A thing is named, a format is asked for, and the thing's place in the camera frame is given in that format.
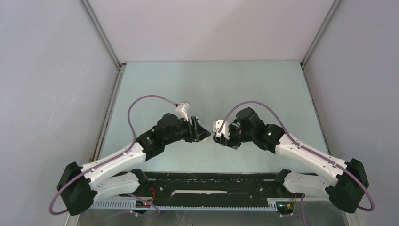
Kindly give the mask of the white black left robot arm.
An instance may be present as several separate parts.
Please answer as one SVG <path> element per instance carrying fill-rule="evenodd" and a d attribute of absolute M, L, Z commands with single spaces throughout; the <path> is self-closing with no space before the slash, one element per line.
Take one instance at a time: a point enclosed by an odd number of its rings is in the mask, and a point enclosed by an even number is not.
<path fill-rule="evenodd" d="M 197 116 L 186 121 L 165 114 L 155 126 L 121 150 L 81 166 L 75 161 L 68 164 L 57 185 L 66 212 L 79 215 L 94 202 L 123 193 L 147 194 L 149 184 L 142 171 L 135 169 L 121 176 L 118 173 L 156 157 L 169 144 L 181 140 L 197 143 L 210 135 Z"/>

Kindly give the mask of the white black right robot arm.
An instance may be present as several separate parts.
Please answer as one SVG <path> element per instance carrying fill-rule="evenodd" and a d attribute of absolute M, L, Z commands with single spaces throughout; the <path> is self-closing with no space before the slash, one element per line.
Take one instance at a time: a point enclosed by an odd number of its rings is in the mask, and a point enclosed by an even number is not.
<path fill-rule="evenodd" d="M 233 123 L 216 120 L 213 140 L 221 146 L 237 149 L 252 142 L 259 149 L 290 158 L 313 170 L 305 175 L 282 170 L 275 178 L 274 192 L 310 194 L 328 199 L 338 209 L 355 213 L 366 194 L 369 182 L 364 165 L 357 159 L 346 161 L 302 143 L 281 126 L 266 124 L 250 107 L 240 110 Z"/>

